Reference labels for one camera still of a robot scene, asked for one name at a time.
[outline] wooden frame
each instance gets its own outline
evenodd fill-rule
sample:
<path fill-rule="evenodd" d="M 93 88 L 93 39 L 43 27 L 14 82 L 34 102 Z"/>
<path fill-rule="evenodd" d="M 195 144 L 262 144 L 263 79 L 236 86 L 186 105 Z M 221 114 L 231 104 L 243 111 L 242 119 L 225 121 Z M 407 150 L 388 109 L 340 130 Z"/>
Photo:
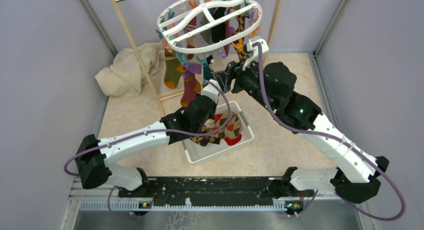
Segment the wooden frame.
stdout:
<path fill-rule="evenodd" d="M 137 49 L 137 45 L 134 41 L 133 35 L 131 34 L 131 31 L 128 27 L 127 22 L 125 21 L 125 18 L 122 14 L 122 11 L 117 3 L 117 0 L 110 0 L 110 2 L 113 5 L 113 8 L 116 11 L 116 14 L 119 18 L 119 21 L 123 27 L 123 30 L 125 31 L 126 36 L 128 37 L 129 43 L 131 44 L 132 49 L 134 50 L 135 56 L 137 58 L 138 61 L 138 65 L 141 69 L 141 71 L 143 72 L 143 74 L 146 76 L 147 81 L 149 86 L 151 87 L 151 89 L 153 90 L 153 93 L 155 94 L 156 100 L 157 100 L 157 105 L 159 106 L 159 110 L 160 110 L 160 114 L 161 116 L 164 116 L 164 110 L 162 107 L 162 103 L 161 101 L 173 98 L 173 97 L 177 97 L 180 96 L 184 93 L 184 89 L 175 89 L 163 94 L 158 94 L 158 89 L 156 87 L 155 81 L 150 78 L 150 75 L 146 69 L 146 66 L 144 65 L 144 62 L 142 60 L 142 57 Z M 274 33 L 275 33 L 275 28 L 277 27 L 277 21 L 278 21 L 278 17 L 280 15 L 280 9 L 282 6 L 282 2 L 283 0 L 276 0 L 275 1 L 275 6 L 274 6 L 274 12 L 272 15 L 272 21 L 271 21 L 271 26 L 269 28 L 269 34 L 268 34 L 268 39 L 267 39 L 267 43 L 268 43 L 268 47 L 271 48 L 271 44 L 272 44 L 272 40 L 274 40 Z M 265 55 L 263 61 L 266 62 L 267 56 Z"/>

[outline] beige floor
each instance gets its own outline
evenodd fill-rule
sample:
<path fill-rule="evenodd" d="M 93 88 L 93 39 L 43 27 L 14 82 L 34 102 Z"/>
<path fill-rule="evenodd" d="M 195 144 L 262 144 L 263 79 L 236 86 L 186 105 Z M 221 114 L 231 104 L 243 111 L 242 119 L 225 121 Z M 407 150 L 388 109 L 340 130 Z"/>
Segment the beige floor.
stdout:
<path fill-rule="evenodd" d="M 236 60 L 230 55 L 227 61 Z M 310 97 L 318 105 L 318 95 L 307 54 L 269 54 L 267 62 L 282 61 L 291 72 L 297 75 L 295 90 Z M 226 62 L 214 63 L 214 70 L 224 69 Z M 153 77 L 159 89 L 164 92 L 163 74 Z M 148 86 L 135 97 L 109 98 L 100 129 L 99 138 L 128 133 L 150 125 L 160 119 L 158 107 Z M 239 103 L 255 139 L 240 150 L 223 155 L 200 165 L 187 161 L 181 143 L 158 147 L 135 154 L 118 164 L 128 167 L 141 167 L 148 176 L 266 176 L 282 175 L 290 166 L 317 169 L 334 166 L 324 154 L 313 145 L 281 128 L 268 112 L 244 92 L 226 94 L 227 98 Z M 162 102 L 165 114 L 180 107 L 180 97 Z"/>

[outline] beige cloth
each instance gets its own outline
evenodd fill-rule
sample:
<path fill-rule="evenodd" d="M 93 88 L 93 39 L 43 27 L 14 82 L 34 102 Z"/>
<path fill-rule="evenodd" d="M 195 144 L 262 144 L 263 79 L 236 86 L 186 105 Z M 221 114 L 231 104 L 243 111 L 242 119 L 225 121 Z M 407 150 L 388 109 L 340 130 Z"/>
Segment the beige cloth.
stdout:
<path fill-rule="evenodd" d="M 145 43 L 137 47 L 149 75 L 165 71 L 165 48 L 161 43 Z M 133 49 L 121 50 L 113 64 L 105 67 L 95 76 L 98 85 L 107 96 L 139 95 L 142 85 L 147 83 L 139 67 Z"/>

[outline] white plastic bin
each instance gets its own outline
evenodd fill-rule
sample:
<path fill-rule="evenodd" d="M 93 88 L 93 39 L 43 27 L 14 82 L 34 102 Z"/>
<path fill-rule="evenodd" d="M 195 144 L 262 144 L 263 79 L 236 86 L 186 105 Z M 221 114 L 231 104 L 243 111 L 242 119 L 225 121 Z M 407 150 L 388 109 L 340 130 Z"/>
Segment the white plastic bin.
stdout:
<path fill-rule="evenodd" d="M 247 146 L 255 138 L 255 135 L 253 134 L 253 131 L 237 102 L 230 101 L 229 106 L 231 111 L 238 113 L 241 118 L 241 141 L 236 145 L 228 146 L 228 144 L 222 139 L 219 145 L 209 143 L 207 146 L 200 146 L 190 139 L 186 139 L 182 141 L 182 146 L 190 163 L 199 164 L 215 159 L 219 156 Z M 226 104 L 220 105 L 216 108 L 216 114 L 223 113 L 225 111 L 227 111 Z"/>

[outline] wall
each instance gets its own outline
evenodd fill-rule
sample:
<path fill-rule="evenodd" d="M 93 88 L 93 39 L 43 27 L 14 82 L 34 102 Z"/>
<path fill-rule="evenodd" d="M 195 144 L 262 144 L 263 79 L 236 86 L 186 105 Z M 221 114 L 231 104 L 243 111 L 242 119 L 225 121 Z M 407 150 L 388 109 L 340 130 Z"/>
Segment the wall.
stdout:
<path fill-rule="evenodd" d="M 390 160 L 389 176 L 406 198 L 405 216 L 383 229 L 424 225 L 422 8 L 422 0 L 349 0 L 319 56 L 341 129 Z M 373 206 L 394 215 L 400 202 L 382 185 Z"/>
<path fill-rule="evenodd" d="M 112 58 L 78 0 L 0 0 L 0 22 L 0 229 L 58 229 Z"/>
<path fill-rule="evenodd" d="M 314 51 L 340 1 L 283 0 L 272 49 Z"/>
<path fill-rule="evenodd" d="M 88 0 L 117 50 L 129 47 L 110 0 Z M 124 17 L 137 44 L 156 42 L 158 15 L 177 0 L 129 0 L 120 2 Z M 263 9 L 259 34 L 266 39 L 276 0 L 255 0 Z M 340 0 L 284 0 L 272 50 L 312 51 L 318 45 Z"/>

